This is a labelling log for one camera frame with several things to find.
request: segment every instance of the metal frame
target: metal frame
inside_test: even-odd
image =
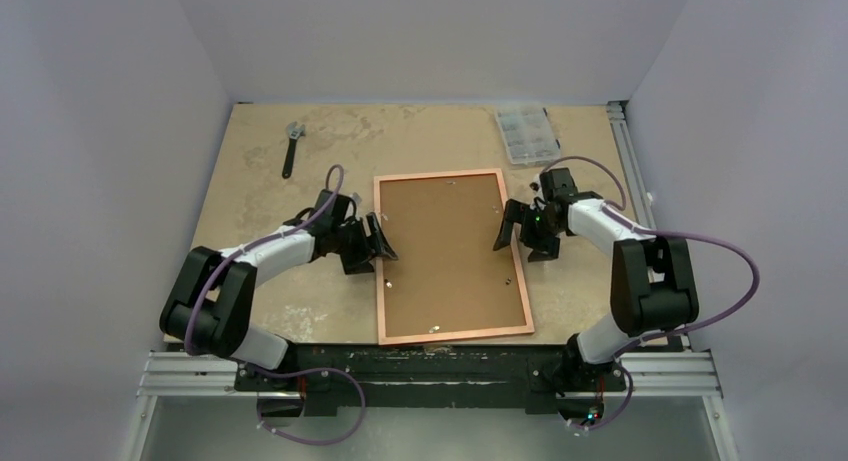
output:
[[[615,138],[615,144],[618,147],[621,165],[624,168],[624,177],[627,182],[627,189],[630,191],[630,199],[633,200],[636,221],[649,228],[656,228],[654,214],[651,211],[651,197],[648,195],[645,189],[645,183],[642,180],[642,172],[639,170],[636,152],[633,149],[633,140],[630,137],[630,130],[627,128],[627,119],[621,103],[608,103],[607,117],[609,117],[610,128]],[[690,346],[688,336],[682,336],[681,338],[685,346]],[[712,354],[705,354],[712,361]],[[736,443],[733,440],[733,434],[730,431],[730,425],[727,423],[722,397],[704,396],[703,401],[719,459],[721,461],[738,461],[739,453],[736,449]]]
[[[620,103],[607,106],[610,127],[618,147],[636,220],[655,227],[651,206],[639,171],[630,133]],[[681,337],[688,347],[688,338]],[[627,353],[622,363],[633,376],[633,395],[639,397],[700,397],[709,421],[719,459],[738,461],[739,455],[722,402],[721,385],[709,352]],[[265,397],[297,398],[294,392],[238,392],[233,384],[238,365],[214,356],[190,357],[182,352],[151,352],[145,365],[131,431],[121,459],[142,459],[147,436],[157,411],[159,397]],[[595,393],[567,393],[568,397],[592,397]],[[623,396],[608,392],[607,396]]]

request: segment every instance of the gray wall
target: gray wall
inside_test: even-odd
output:
[[[177,0],[0,0],[0,459],[116,459],[229,100]]]
[[[713,348],[742,459],[848,459],[848,0],[689,0],[628,107],[658,224],[748,248]],[[746,289],[696,253],[706,314]]]
[[[180,0],[237,100],[627,99],[685,0]]]

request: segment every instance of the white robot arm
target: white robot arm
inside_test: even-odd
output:
[[[698,300],[686,241],[657,237],[621,215],[611,216],[593,192],[579,192],[567,168],[541,173],[530,185],[533,203],[510,199],[494,249],[509,245],[515,223],[519,240],[533,249],[529,261],[556,259],[560,235],[582,236],[612,258],[610,314],[572,336],[572,365],[609,365],[635,338],[671,330],[698,316]],[[572,366],[572,371],[580,371]]]
[[[357,218],[349,214],[354,209],[352,198],[339,194],[333,199],[331,195],[326,189],[321,192],[315,211],[325,204],[327,208],[308,223],[299,218],[286,221],[247,246],[220,251],[200,246],[191,250],[159,317],[162,332],[185,339],[195,354],[211,353],[278,369],[291,351],[291,341],[250,323],[257,287],[287,269],[330,253],[339,255],[345,274],[374,272],[371,260],[376,256],[397,259],[374,213],[368,213],[364,220]],[[205,299],[203,287],[216,271],[219,273],[211,287],[218,288],[218,297],[212,302]],[[198,302],[202,304],[190,330]]]

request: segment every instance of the purple cable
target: purple cable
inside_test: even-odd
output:
[[[362,424],[362,420],[365,419],[365,392],[362,390],[362,386],[360,386],[359,383],[356,382],[356,379],[354,379],[353,376],[351,376],[350,374],[348,374],[348,373],[346,373],[346,372],[344,372],[340,369],[336,369],[336,368],[310,368],[310,369],[304,369],[303,371],[297,371],[295,373],[281,374],[281,373],[274,373],[274,372],[268,371],[266,369],[262,369],[259,366],[251,366],[251,367],[253,368],[254,371],[256,371],[257,373],[259,373],[263,376],[266,376],[268,378],[276,378],[276,379],[289,379],[289,378],[295,378],[295,377],[298,377],[298,376],[305,376],[307,374],[327,371],[329,373],[338,374],[340,376],[344,376],[345,378],[347,378],[347,380],[350,381],[351,384],[353,384],[353,386],[356,388],[356,391],[359,393],[359,403],[360,403],[359,404],[359,406],[360,406],[359,416],[357,416],[356,421],[353,423],[353,426],[351,426],[350,429],[348,429],[344,433],[340,434],[339,436],[336,436],[335,438],[330,438],[330,439],[300,438],[300,437],[295,436],[293,434],[289,434],[289,433],[280,431],[277,428],[272,428],[271,426],[268,426],[267,424],[265,424],[265,420],[262,419],[262,413],[259,411],[259,403],[257,402],[256,403],[256,418],[259,419],[259,425],[262,426],[266,431],[268,431],[271,434],[276,434],[277,436],[280,436],[281,438],[285,438],[285,439],[288,439],[289,441],[294,441],[294,442],[300,443],[300,444],[306,444],[308,446],[329,446],[331,444],[340,443],[340,442],[344,441],[345,439],[351,437],[353,435],[353,433],[355,433],[356,430],[359,429],[359,426]]]
[[[329,198],[327,198],[327,201],[325,201],[324,204],[322,204],[321,207],[318,208],[318,211],[315,211],[312,216],[310,216],[306,221],[288,231],[285,231],[284,233],[269,234],[268,236],[259,238],[255,241],[251,241],[243,248],[235,250],[232,254],[224,258],[224,260],[221,261],[221,264],[219,264],[215,268],[215,270],[212,271],[212,274],[209,275],[209,279],[206,280],[206,284],[203,285],[203,289],[200,290],[200,294],[197,296],[197,300],[195,301],[194,307],[191,310],[191,316],[189,316],[188,318],[188,326],[186,326],[186,334],[183,339],[183,344],[185,345],[186,353],[192,356],[198,354],[197,351],[194,350],[194,344],[192,344],[191,338],[194,335],[194,327],[197,324],[197,316],[200,314],[200,308],[203,305],[203,302],[206,301],[206,295],[209,294],[209,290],[212,289],[212,285],[215,284],[215,281],[218,279],[218,276],[221,275],[224,269],[226,269],[226,267],[229,266],[234,259],[238,258],[243,254],[246,254],[248,251],[262,246],[263,244],[274,241],[276,239],[290,236],[298,231],[301,231],[311,226],[312,223],[314,223],[319,216],[324,214],[324,211],[327,210],[327,208],[333,203],[333,201],[335,201],[336,196],[339,195],[339,191],[341,191],[342,189],[342,182],[344,181],[344,168],[342,168],[342,165],[340,164],[332,165],[330,167],[330,170],[327,171],[327,178],[324,180],[324,187],[326,189],[330,189],[330,176],[333,174],[333,170],[336,169],[339,171],[339,180],[336,183],[336,189],[333,190],[333,193],[330,195]]]
[[[289,229],[288,231],[285,231],[283,233],[269,234],[268,236],[259,238],[255,241],[251,241],[250,243],[246,244],[243,248],[237,249],[232,254],[230,254],[229,256],[224,258],[224,260],[221,261],[221,264],[219,264],[215,268],[215,270],[212,271],[212,274],[209,275],[209,279],[206,280],[206,284],[203,285],[203,289],[200,290],[200,294],[197,296],[197,300],[195,301],[194,307],[191,310],[191,316],[189,317],[188,326],[186,326],[186,333],[185,333],[185,336],[184,336],[184,338],[185,338],[184,339],[184,345],[185,345],[186,353],[188,353],[190,355],[197,354],[197,352],[194,350],[194,344],[192,344],[191,338],[192,338],[192,335],[194,333],[195,325],[197,324],[197,316],[200,314],[200,308],[203,305],[203,302],[206,300],[206,295],[209,294],[209,290],[212,288],[212,285],[215,283],[215,280],[218,279],[218,276],[221,275],[221,273],[224,271],[224,269],[230,263],[232,263],[233,260],[235,260],[236,258],[238,258],[239,256],[241,256],[243,254],[247,254],[252,249],[255,249],[259,246],[262,246],[263,244],[269,243],[269,242],[274,241],[276,239],[284,238],[286,236],[289,236],[293,233],[296,233],[298,231],[301,231],[301,230],[306,229],[309,226],[311,226],[312,223],[314,223],[315,220],[317,220],[324,213],[324,211],[326,211],[327,208],[331,204],[333,204],[333,201],[335,201],[336,196],[339,195],[339,191],[341,191],[341,189],[342,189],[342,182],[344,182],[344,168],[342,168],[342,166],[340,164],[334,164],[333,166],[330,167],[330,170],[327,171],[327,178],[324,180],[324,187],[326,189],[330,189],[330,176],[333,174],[333,170],[338,170],[338,172],[339,172],[339,180],[336,183],[336,188],[333,190],[330,197],[327,198],[327,201],[325,201],[324,204],[322,204],[321,207],[318,208],[318,210],[315,211],[312,214],[312,216],[310,216],[303,223],[299,224],[298,226],[295,226],[292,229]],[[327,372],[340,374],[340,375],[344,376],[345,378],[347,378],[353,384],[353,386],[359,392],[359,399],[361,401],[361,410],[360,410],[360,413],[359,413],[359,417],[356,419],[356,422],[353,424],[353,427],[351,427],[351,429],[349,429],[347,432],[345,432],[341,436],[337,436],[335,438],[326,439],[326,440],[314,440],[314,439],[299,438],[297,436],[279,431],[276,428],[270,428],[262,420],[262,417],[260,416],[258,406],[257,406],[257,416],[259,416],[259,420],[260,420],[262,426],[266,430],[268,430],[269,432],[271,432],[273,434],[276,434],[278,436],[281,436],[283,438],[286,438],[286,439],[289,439],[291,441],[301,443],[301,444],[307,444],[307,445],[311,445],[311,446],[327,446],[327,445],[330,445],[330,444],[335,444],[335,443],[344,441],[345,439],[349,438],[351,435],[353,435],[354,432],[356,432],[357,429],[359,429],[359,426],[362,424],[362,420],[365,418],[365,392],[362,391],[362,386],[360,386],[359,383],[356,382],[356,379],[354,379],[353,376],[349,375],[348,373],[345,373],[344,371],[341,371],[341,370],[338,370],[338,369],[335,369],[335,368],[311,368],[311,369],[306,369],[306,370],[303,370],[303,371],[297,371],[297,372],[294,372],[294,373],[282,374],[282,373],[274,373],[274,372],[271,372],[271,371],[267,371],[263,368],[260,368],[259,366],[255,366],[255,365],[251,365],[251,368],[253,368],[256,372],[261,373],[262,375],[264,375],[266,377],[278,378],[278,379],[288,379],[288,378],[293,378],[293,377],[297,377],[297,376],[303,376],[303,375],[306,375],[306,374],[311,374],[311,373],[314,373],[314,372],[327,371]]]
[[[619,211],[624,211],[625,208],[627,208],[627,195],[624,194],[624,185],[621,184],[621,181],[619,181],[618,178],[615,177],[615,174],[613,174],[613,172],[609,168],[607,168],[603,164],[599,163],[598,161],[595,161],[592,158],[587,158],[586,156],[576,156],[576,155],[575,156],[565,156],[565,157],[557,159],[556,161],[551,162],[550,164],[548,164],[547,166],[542,168],[542,172],[544,173],[545,171],[553,168],[554,166],[556,166],[557,164],[559,164],[563,161],[571,161],[571,160],[585,161],[589,164],[594,164],[595,166],[601,168],[601,170],[603,170],[603,172],[607,173],[607,175],[610,178],[612,178],[613,182],[615,183],[615,187],[618,188],[618,194],[621,195],[621,204],[618,204],[615,201],[610,201],[610,200],[607,200],[607,203],[609,203],[611,206],[613,206],[615,209],[617,209]]]

